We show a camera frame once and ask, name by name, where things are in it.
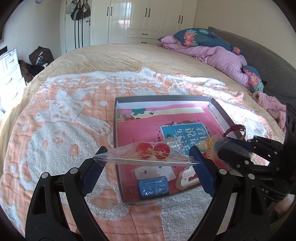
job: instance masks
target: floral pillow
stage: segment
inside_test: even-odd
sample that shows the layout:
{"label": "floral pillow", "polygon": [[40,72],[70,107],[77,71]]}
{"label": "floral pillow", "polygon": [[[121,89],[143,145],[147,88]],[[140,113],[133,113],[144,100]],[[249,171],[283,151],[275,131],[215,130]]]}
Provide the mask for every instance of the floral pillow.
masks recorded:
{"label": "floral pillow", "polygon": [[256,91],[263,92],[264,85],[262,83],[262,80],[261,80],[261,77],[260,77],[258,71],[254,67],[251,67],[248,65],[244,66],[243,70],[249,78],[249,81],[248,81],[249,90],[252,93],[254,93]]}
{"label": "floral pillow", "polygon": [[189,29],[179,31],[174,35],[174,38],[178,39],[183,46],[187,46],[187,47],[221,46],[236,55],[243,54],[239,48],[231,46],[227,41],[221,39],[218,35],[216,35],[210,29],[189,28]]}

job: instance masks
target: white wardrobe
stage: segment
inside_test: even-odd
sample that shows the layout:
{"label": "white wardrobe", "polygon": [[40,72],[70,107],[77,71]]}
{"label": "white wardrobe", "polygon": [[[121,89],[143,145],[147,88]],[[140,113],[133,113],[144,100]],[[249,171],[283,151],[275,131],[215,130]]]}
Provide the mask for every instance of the white wardrobe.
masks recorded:
{"label": "white wardrobe", "polygon": [[197,0],[92,0],[90,44],[153,44],[192,28]]}

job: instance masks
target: red cherry decoration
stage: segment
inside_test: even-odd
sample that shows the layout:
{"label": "red cherry decoration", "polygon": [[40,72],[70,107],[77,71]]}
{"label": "red cherry decoration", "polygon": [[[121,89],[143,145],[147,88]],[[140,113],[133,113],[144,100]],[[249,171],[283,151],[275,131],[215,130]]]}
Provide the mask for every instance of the red cherry decoration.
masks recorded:
{"label": "red cherry decoration", "polygon": [[153,149],[153,146],[147,142],[140,142],[136,147],[136,152],[139,153],[142,159],[148,159],[152,156],[152,153],[148,149]]}
{"label": "red cherry decoration", "polygon": [[159,155],[155,155],[157,159],[165,159],[170,154],[170,146],[164,143],[156,144],[153,149],[159,153]]}

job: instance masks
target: blue package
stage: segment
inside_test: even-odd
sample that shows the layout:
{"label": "blue package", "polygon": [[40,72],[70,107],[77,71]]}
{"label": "blue package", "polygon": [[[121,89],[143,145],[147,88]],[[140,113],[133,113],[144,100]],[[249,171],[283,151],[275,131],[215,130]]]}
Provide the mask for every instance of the blue package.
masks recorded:
{"label": "blue package", "polygon": [[168,179],[165,176],[138,180],[138,189],[141,200],[150,200],[170,195]]}

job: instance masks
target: gray headboard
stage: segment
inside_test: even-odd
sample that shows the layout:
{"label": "gray headboard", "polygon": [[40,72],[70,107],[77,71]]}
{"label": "gray headboard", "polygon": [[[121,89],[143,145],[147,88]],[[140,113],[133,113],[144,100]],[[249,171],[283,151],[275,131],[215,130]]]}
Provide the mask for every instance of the gray headboard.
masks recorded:
{"label": "gray headboard", "polygon": [[219,37],[238,47],[247,58],[247,63],[256,68],[267,81],[264,92],[275,96],[281,103],[296,100],[296,69],[270,49],[244,37],[209,27]]}

